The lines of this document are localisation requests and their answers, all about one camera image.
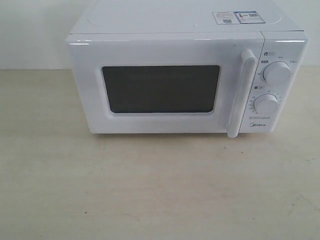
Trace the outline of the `white microwave door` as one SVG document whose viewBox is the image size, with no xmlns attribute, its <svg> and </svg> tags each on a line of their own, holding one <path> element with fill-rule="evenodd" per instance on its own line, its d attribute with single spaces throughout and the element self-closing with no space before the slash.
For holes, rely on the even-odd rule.
<svg viewBox="0 0 320 240">
<path fill-rule="evenodd" d="M 240 133 L 265 39 L 246 33 L 70 34 L 93 134 Z"/>
</svg>

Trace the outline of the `white Midea microwave oven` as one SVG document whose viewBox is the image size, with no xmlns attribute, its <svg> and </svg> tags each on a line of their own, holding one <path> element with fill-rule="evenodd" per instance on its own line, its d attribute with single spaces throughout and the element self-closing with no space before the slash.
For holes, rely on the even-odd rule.
<svg viewBox="0 0 320 240">
<path fill-rule="evenodd" d="M 242 11 L 256 11 L 264 23 L 217 24 L 212 14 Z M 68 35 L 249 32 L 260 32 L 264 45 L 239 134 L 269 133 L 277 124 L 309 43 L 306 32 L 272 0 L 94 0 Z M 288 64 L 291 78 L 270 85 L 263 72 L 278 61 Z M 272 114 L 259 114 L 254 108 L 256 98 L 265 94 L 277 98 L 278 109 Z"/>
</svg>

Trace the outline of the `lower white control knob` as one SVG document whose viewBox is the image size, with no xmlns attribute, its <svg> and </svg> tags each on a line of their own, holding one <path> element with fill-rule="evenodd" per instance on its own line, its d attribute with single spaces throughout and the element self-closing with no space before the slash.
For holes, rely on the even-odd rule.
<svg viewBox="0 0 320 240">
<path fill-rule="evenodd" d="M 258 114 L 273 114 L 279 107 L 277 98 L 272 94 L 263 94 L 255 99 L 253 107 Z"/>
</svg>

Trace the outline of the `white control knob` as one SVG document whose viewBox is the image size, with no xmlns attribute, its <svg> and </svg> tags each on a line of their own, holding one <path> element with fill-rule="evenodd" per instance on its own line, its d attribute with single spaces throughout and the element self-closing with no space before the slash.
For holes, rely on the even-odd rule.
<svg viewBox="0 0 320 240">
<path fill-rule="evenodd" d="M 292 72 L 287 63 L 276 61 L 268 65 L 262 75 L 269 85 L 280 85 L 290 80 Z"/>
<path fill-rule="evenodd" d="M 272 94 L 263 94 L 255 99 L 253 107 L 258 114 L 273 114 L 279 107 L 277 98 Z"/>
</svg>

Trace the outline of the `white warning label sticker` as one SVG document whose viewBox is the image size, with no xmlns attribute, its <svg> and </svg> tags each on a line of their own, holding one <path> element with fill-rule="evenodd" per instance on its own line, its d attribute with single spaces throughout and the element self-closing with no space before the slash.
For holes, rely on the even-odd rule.
<svg viewBox="0 0 320 240">
<path fill-rule="evenodd" d="M 212 15 L 218 25 L 239 25 L 236 14 L 232 11 L 212 12 Z"/>
</svg>

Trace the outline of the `upper white control knob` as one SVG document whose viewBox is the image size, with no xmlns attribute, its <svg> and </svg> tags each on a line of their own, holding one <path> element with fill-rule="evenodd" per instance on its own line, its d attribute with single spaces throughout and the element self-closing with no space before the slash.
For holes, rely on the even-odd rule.
<svg viewBox="0 0 320 240">
<path fill-rule="evenodd" d="M 268 65 L 262 75 L 269 85 L 280 85 L 290 80 L 292 72 L 287 63 L 276 61 Z"/>
</svg>

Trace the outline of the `blue energy label sticker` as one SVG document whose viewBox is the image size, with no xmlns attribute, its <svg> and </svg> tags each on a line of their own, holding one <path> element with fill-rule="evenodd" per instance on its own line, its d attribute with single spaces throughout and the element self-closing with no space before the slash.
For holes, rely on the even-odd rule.
<svg viewBox="0 0 320 240">
<path fill-rule="evenodd" d="M 264 20 L 256 11 L 235 11 L 236 17 L 241 24 L 263 24 Z"/>
</svg>

